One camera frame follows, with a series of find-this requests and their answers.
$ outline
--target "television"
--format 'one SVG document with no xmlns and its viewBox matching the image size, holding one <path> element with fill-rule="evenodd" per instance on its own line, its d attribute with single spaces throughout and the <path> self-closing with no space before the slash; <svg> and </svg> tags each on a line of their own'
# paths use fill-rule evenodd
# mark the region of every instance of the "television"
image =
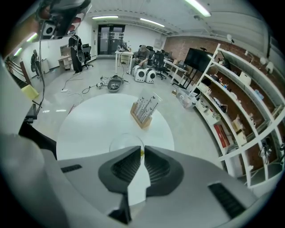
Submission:
<svg viewBox="0 0 285 228">
<path fill-rule="evenodd" d="M 204 72 L 212 56 L 212 53 L 190 48 L 184 64 L 187 64 L 200 72 Z"/>
</svg>

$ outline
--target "seated person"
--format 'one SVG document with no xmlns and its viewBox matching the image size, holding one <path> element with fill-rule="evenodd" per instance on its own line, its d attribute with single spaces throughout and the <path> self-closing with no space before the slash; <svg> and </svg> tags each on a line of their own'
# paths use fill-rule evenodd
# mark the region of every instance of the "seated person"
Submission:
<svg viewBox="0 0 285 228">
<path fill-rule="evenodd" d="M 132 59 L 132 64 L 130 67 L 131 71 L 133 70 L 135 63 L 145 69 L 147 67 L 149 55 L 150 51 L 147 49 L 147 47 L 145 45 L 141 45 L 141 47 L 138 49 L 138 52 L 134 56 L 135 58 Z"/>
</svg>

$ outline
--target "transparent plastic bin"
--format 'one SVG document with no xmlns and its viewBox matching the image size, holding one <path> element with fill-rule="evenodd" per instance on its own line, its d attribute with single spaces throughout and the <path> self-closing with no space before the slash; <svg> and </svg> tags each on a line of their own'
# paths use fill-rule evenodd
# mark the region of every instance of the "transparent plastic bin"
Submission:
<svg viewBox="0 0 285 228">
<path fill-rule="evenodd" d="M 196 98 L 193 95 L 190 95 L 188 90 L 179 88 L 176 94 L 177 99 L 180 101 L 184 108 L 189 108 L 196 102 Z"/>
</svg>

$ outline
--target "black slot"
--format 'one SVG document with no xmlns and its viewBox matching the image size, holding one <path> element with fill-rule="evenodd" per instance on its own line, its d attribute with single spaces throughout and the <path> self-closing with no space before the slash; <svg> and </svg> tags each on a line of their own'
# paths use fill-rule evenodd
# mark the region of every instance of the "black slot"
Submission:
<svg viewBox="0 0 285 228">
<path fill-rule="evenodd" d="M 71 171 L 74 171 L 74 170 L 77 170 L 77 169 L 80 169 L 80 168 L 82 168 L 82 166 L 77 164 L 77 165 L 63 167 L 63 168 L 61 168 L 61 171 L 63 173 L 67 173 L 67 172 L 71 172 Z"/>
<path fill-rule="evenodd" d="M 208 188 L 231 219 L 245 211 L 244 206 L 221 183 L 211 184 Z"/>
</svg>

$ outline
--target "black door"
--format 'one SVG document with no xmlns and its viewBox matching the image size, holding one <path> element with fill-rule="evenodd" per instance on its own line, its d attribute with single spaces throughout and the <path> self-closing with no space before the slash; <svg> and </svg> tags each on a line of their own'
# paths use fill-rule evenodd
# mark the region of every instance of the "black door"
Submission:
<svg viewBox="0 0 285 228">
<path fill-rule="evenodd" d="M 114 55 L 118 45 L 122 45 L 125 26 L 115 24 L 107 26 L 105 24 L 98 27 L 98 54 Z"/>
</svg>

